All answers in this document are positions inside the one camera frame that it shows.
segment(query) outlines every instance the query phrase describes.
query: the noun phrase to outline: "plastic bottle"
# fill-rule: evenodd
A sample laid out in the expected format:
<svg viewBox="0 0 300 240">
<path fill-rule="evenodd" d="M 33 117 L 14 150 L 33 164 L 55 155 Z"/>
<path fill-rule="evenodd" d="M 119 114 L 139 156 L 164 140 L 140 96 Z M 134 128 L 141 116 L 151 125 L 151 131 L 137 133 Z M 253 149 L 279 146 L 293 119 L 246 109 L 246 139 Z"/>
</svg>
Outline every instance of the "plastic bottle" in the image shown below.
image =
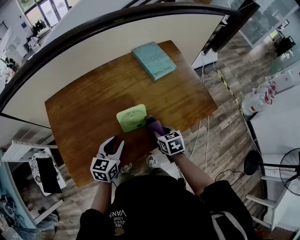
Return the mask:
<svg viewBox="0 0 300 240">
<path fill-rule="evenodd" d="M 267 104 L 272 104 L 268 93 L 256 93 L 251 97 L 245 98 L 241 107 L 245 115 L 251 116 L 253 113 L 263 110 Z"/>
</svg>

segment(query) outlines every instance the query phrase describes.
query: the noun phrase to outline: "chair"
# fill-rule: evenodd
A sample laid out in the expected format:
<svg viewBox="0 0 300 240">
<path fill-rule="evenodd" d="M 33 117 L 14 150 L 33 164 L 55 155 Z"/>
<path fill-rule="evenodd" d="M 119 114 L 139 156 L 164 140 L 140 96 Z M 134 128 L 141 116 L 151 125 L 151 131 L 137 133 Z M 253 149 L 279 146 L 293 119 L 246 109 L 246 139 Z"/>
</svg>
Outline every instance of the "chair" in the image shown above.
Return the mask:
<svg viewBox="0 0 300 240">
<path fill-rule="evenodd" d="M 282 182 L 281 178 L 275 178 L 275 177 L 268 177 L 268 176 L 262 176 L 262 180 L 267 180 L 267 181 L 276 181 L 276 182 Z M 280 197 L 278 198 L 277 201 L 272 201 L 269 199 L 260 199 L 258 197 L 254 197 L 252 195 L 246 195 L 246 198 L 254 201 L 256 203 L 262 204 L 264 206 L 267 206 L 269 210 L 271 210 L 271 220 L 270 221 L 262 221 L 256 217 L 252 216 L 252 219 L 261 225 L 270 228 L 271 231 L 277 226 L 279 223 L 281 217 L 284 215 L 286 212 L 287 208 L 289 207 L 289 203 L 293 199 L 293 194 L 290 193 L 286 188 L 284 188 L 283 192 L 281 193 Z"/>
<path fill-rule="evenodd" d="M 2 162 L 30 162 L 33 153 L 31 150 L 35 148 L 44 149 L 44 152 L 48 153 L 51 156 L 51 158 L 54 160 L 50 149 L 56 149 L 57 145 L 40 145 L 40 144 L 32 144 L 28 142 L 12 141 L 11 146 L 2 156 L 1 161 Z M 57 170 L 59 174 L 58 184 L 62 189 L 66 187 L 67 184 L 64 181 L 58 168 Z M 45 193 L 42 188 L 41 190 L 45 196 L 50 195 L 50 193 Z"/>
</svg>

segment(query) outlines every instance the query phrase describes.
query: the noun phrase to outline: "book cover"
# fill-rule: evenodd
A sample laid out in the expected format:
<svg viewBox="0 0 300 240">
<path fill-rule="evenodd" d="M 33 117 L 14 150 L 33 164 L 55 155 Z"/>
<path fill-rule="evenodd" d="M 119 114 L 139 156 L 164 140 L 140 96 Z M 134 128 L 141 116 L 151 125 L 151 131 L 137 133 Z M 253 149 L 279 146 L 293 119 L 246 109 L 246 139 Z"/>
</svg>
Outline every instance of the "book cover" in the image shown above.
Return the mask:
<svg viewBox="0 0 300 240">
<path fill-rule="evenodd" d="M 137 47 L 132 53 L 154 81 L 176 69 L 173 61 L 155 42 Z"/>
</svg>

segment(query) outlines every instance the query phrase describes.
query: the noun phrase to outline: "desk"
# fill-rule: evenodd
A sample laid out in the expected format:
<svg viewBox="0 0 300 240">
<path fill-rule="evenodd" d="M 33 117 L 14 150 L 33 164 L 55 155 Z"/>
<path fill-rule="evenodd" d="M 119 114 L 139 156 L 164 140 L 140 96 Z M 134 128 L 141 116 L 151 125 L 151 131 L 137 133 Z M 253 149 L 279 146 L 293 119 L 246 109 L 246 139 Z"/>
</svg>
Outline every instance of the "desk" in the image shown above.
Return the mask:
<svg viewBox="0 0 300 240">
<path fill-rule="evenodd" d="M 177 66 L 161 79 L 153 81 L 129 53 L 83 75 L 45 102 L 55 141 L 78 187 L 93 181 L 90 164 L 106 139 L 114 135 L 124 138 L 122 165 L 156 148 L 145 127 L 123 133 L 118 112 L 144 104 L 147 114 L 162 125 L 184 131 L 217 109 L 175 44 L 166 41 L 158 45 Z"/>
</svg>

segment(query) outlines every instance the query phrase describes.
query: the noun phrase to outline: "wooden floor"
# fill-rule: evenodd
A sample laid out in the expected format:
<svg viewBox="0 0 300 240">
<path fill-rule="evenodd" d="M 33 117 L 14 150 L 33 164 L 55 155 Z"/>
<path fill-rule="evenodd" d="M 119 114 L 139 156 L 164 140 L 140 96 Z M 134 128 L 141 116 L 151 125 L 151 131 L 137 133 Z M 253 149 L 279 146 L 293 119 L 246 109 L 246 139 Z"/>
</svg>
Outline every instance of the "wooden floor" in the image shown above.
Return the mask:
<svg viewBox="0 0 300 240">
<path fill-rule="evenodd" d="M 264 43 L 252 50 L 243 37 L 237 34 L 218 54 L 218 62 L 215 64 L 215 68 L 221 71 L 235 96 L 241 102 L 245 94 L 262 83 L 265 76 L 270 75 L 270 62 L 275 57 L 276 54 L 271 43 Z M 197 73 L 201 76 L 202 70 L 197 70 Z M 212 67 L 204 69 L 204 84 L 218 105 L 218 109 L 209 117 L 207 173 L 215 178 L 220 172 L 229 168 L 234 171 L 243 171 L 244 157 L 251 149 L 254 149 L 245 122 L 227 88 L 220 81 Z M 201 169 L 205 169 L 207 130 L 208 120 L 206 118 L 201 122 L 198 141 L 191 158 Z M 188 157 L 194 146 L 197 131 L 198 124 L 183 133 Z M 177 178 L 179 173 L 176 166 L 170 164 L 158 152 L 154 152 L 154 154 L 156 154 L 160 166 Z M 139 174 L 141 168 L 136 169 L 138 169 L 136 174 Z M 78 188 L 65 167 L 62 168 L 62 171 L 67 181 L 67 187 L 63 189 L 62 194 L 43 197 L 36 187 L 34 190 L 30 187 L 30 190 L 28 188 L 22 193 L 22 197 L 32 209 L 33 215 L 36 215 L 36 211 L 41 205 L 47 208 L 54 201 L 63 198 L 65 203 L 58 208 L 60 221 L 54 237 L 56 240 L 76 238 L 79 230 L 79 218 L 90 207 L 98 185 L 97 182 L 93 182 L 84 188 Z M 234 191 L 244 202 L 250 213 L 258 218 L 263 213 L 263 207 L 247 200 L 245 195 L 251 192 L 255 196 L 263 197 L 260 176 L 261 172 L 257 171 L 253 176 L 244 176 L 233 185 Z M 218 180 L 225 179 L 230 183 L 234 183 L 239 177 L 240 173 L 227 172 L 221 174 Z"/>
</svg>

